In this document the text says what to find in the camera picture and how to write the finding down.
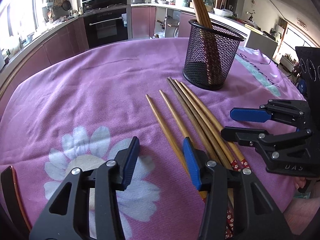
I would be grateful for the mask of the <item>right hand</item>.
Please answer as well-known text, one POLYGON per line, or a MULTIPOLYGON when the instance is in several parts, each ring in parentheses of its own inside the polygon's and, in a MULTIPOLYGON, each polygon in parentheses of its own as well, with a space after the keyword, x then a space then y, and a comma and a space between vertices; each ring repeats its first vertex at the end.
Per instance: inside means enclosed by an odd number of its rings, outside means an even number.
POLYGON ((312 190, 311 179, 303 177, 294 177, 293 182, 296 190, 300 193, 306 193, 312 190))

